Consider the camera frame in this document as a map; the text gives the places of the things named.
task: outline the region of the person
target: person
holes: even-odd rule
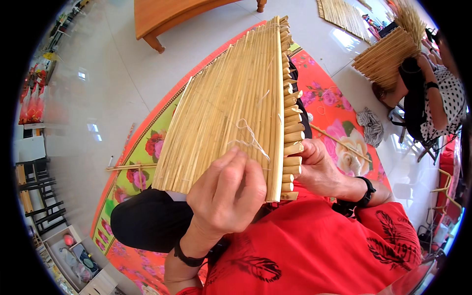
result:
[[[420,141],[456,134],[467,109],[465,89],[447,41],[440,31],[434,38],[443,65],[434,65],[425,54],[420,54],[400,65],[394,91],[386,92],[372,84],[374,94],[389,110],[405,98],[406,127]]]
[[[418,266],[416,231],[391,191],[370,180],[375,192],[356,207],[355,219],[333,211],[327,197],[364,200],[368,182],[341,174],[321,140],[302,142],[298,199],[258,221],[252,223],[267,189],[262,168],[233,147],[196,181],[186,202],[162,200],[165,192],[148,189],[119,204],[111,215],[116,239],[133,247],[145,240],[141,248],[151,251],[166,245],[171,294],[375,294]],[[229,246],[210,262],[202,288],[200,258],[222,240]]]

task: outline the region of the black wristband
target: black wristband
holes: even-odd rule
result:
[[[434,83],[434,82],[427,82],[427,83],[426,83],[426,87],[427,87],[428,89],[430,89],[430,88],[438,88],[438,89],[439,89],[438,84],[436,84],[436,83]]]
[[[183,263],[190,267],[199,267],[200,265],[202,265],[203,261],[206,258],[206,256],[203,258],[193,258],[185,256],[182,253],[182,249],[180,249],[180,239],[177,241],[174,247],[174,256],[178,257]]]
[[[371,197],[372,197],[371,194],[376,192],[377,190],[372,186],[372,182],[368,180],[367,178],[362,177],[362,176],[356,176],[356,178],[362,179],[367,184],[367,192],[364,194],[364,197],[362,197],[362,199],[360,199],[359,201],[355,203],[356,206],[365,208],[367,207],[367,204],[371,200]]]

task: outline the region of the floral rug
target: floral rug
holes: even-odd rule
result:
[[[183,77],[137,128],[125,148],[121,163],[123,165],[156,163],[159,160],[172,115],[190,76],[196,75],[204,66],[211,63],[228,48],[229,44],[262,24],[265,24],[265,21],[248,28],[228,41]],[[377,152],[373,146],[365,143],[362,127],[357,124],[355,112],[346,97],[298,44],[292,45],[290,49],[293,52],[292,61],[299,71],[298,88],[303,90],[301,99],[307,112],[312,113],[314,117],[312,124],[326,130],[338,140],[356,147],[364,156],[372,159],[372,163],[359,159],[362,167],[361,175],[377,179],[390,187]],[[313,130],[313,137],[324,141],[340,171],[349,175],[353,174],[349,168],[350,155],[343,146],[316,130]],[[113,171],[103,189],[90,232],[92,240],[111,264],[134,281],[141,292],[147,295],[169,294],[163,284],[164,260],[167,255],[122,245],[114,238],[109,224],[111,211],[116,205],[138,194],[140,187],[146,188],[151,185],[154,170],[154,167],[144,169],[141,177],[137,169]],[[206,280],[206,274],[207,270],[204,266],[199,272],[203,282]]]

